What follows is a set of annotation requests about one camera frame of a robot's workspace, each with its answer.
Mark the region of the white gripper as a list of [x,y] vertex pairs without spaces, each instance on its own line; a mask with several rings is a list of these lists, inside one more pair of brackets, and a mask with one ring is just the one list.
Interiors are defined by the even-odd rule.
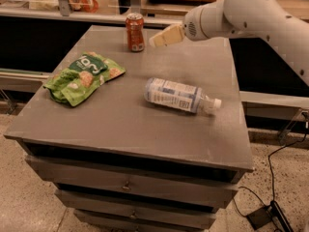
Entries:
[[215,37],[229,38],[231,24],[223,14],[223,2],[213,2],[189,11],[180,24],[170,25],[149,39],[152,47],[177,44],[187,36],[192,41],[203,41]]

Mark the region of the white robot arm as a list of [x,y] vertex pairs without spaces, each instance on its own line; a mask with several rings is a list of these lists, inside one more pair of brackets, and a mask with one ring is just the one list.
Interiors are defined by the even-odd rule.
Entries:
[[263,40],[309,84],[309,24],[286,12],[276,0],[219,0],[198,6],[149,43],[159,47],[216,37]]

